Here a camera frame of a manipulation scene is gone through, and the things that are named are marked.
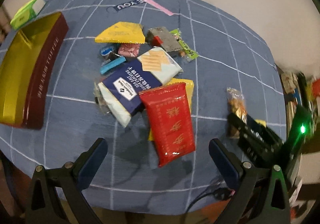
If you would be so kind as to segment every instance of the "red package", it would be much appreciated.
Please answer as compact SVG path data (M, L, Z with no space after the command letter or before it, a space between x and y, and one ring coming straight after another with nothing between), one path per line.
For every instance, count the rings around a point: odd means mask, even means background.
M147 109L159 167L196 149L185 83L146 90L139 96Z

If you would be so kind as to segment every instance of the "metal screw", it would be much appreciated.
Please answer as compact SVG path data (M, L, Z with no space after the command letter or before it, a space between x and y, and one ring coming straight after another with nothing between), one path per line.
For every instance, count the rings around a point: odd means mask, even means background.
M273 166L273 169L274 169L275 171L280 171L280 170L281 170L281 167L280 167L279 165L275 164L275 165Z
M42 165L38 165L38 166L36 167L36 171L37 171L37 172L42 171L42 169L43 169Z
M249 162L244 162L242 165L243 165L243 167L246 168L246 169L250 169L251 166L252 166L252 164L249 163Z
M64 164L64 167L67 168L67 169L71 168L72 166L73 166L73 162L66 162Z

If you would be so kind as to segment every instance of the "green light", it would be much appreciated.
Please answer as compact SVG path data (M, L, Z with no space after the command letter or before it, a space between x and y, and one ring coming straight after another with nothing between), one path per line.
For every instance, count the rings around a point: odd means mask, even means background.
M306 127L305 127L304 125L302 125L302 126L300 127L300 132L301 132L302 134L304 134L304 133L306 132Z

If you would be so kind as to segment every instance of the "pink stick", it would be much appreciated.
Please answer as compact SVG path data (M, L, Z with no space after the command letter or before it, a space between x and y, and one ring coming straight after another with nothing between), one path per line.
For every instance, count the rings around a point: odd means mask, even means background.
M174 13L169 11L167 8L164 8L163 6L159 5L158 3L154 2L153 0L143 0L146 3L152 5L155 8L158 8L160 11L164 12L165 14L172 16Z

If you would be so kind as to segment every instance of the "checkered tablecloth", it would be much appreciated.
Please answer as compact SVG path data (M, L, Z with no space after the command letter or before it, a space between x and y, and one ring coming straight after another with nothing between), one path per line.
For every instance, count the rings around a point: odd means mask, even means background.
M286 136L284 97L274 60L266 42L235 17L201 0L156 0L173 13L169 17L149 4L120 11L115 5L132 0L46 0L40 16L61 11L69 31L61 46L47 93L44 126L40 131L0 126L0 149L24 173L32 176L38 164L61 167L74 161L98 137L108 142L108 155L89 189L88 202L113 210L154 214L181 214L219 172L208 153L218 137L240 159L245 156L236 140L225 136L226 88L241 90L248 113L268 122ZM163 168L156 168L156 152L147 141L145 113L122 128L111 114L95 104L93 82L99 78L101 58L95 36L118 21L141 23L144 30L180 28L184 41L199 53L185 63L178 77L192 79L192 122L196 152ZM14 32L0 47L2 61ZM142 45L140 52L149 49ZM191 210L214 202L207 197Z

